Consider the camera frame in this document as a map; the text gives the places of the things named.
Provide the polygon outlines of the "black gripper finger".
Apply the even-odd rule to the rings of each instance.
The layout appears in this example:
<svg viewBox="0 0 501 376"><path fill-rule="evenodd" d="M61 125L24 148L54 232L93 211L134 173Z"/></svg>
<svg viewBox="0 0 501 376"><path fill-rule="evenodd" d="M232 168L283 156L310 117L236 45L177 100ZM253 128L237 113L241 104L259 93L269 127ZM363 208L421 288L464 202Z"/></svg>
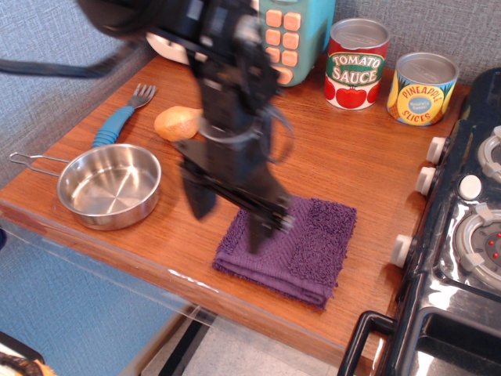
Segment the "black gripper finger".
<svg viewBox="0 0 501 376"><path fill-rule="evenodd" d="M275 230L274 223L270 217L251 214L248 224L250 253L257 254L260 251L261 244L272 236Z"/></svg>
<svg viewBox="0 0 501 376"><path fill-rule="evenodd" d="M203 183L183 178L183 187L191 211L196 219L209 214L216 204L216 194Z"/></svg>

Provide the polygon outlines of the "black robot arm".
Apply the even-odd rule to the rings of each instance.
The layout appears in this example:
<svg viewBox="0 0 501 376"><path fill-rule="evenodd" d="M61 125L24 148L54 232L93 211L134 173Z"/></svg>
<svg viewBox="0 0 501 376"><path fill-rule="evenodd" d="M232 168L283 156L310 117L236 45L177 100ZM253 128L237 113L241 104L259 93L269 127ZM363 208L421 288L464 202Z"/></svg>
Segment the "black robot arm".
<svg viewBox="0 0 501 376"><path fill-rule="evenodd" d="M249 246L292 227L291 197L269 171L272 105L279 74L261 44L249 1L82 1L93 26L113 38L155 34L186 49L200 88L201 140L175 143L183 186L196 218L223 197L248 215Z"/></svg>

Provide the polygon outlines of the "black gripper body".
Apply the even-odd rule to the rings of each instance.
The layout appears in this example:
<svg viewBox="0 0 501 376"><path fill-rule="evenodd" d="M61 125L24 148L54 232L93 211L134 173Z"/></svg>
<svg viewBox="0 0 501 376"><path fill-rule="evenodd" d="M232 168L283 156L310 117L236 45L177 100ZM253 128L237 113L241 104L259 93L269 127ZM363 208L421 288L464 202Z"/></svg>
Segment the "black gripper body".
<svg viewBox="0 0 501 376"><path fill-rule="evenodd" d="M203 183L249 214L270 217L275 230L288 231L291 196L269 170L268 132L253 131L232 138L205 137L174 143L182 155L182 178Z"/></svg>

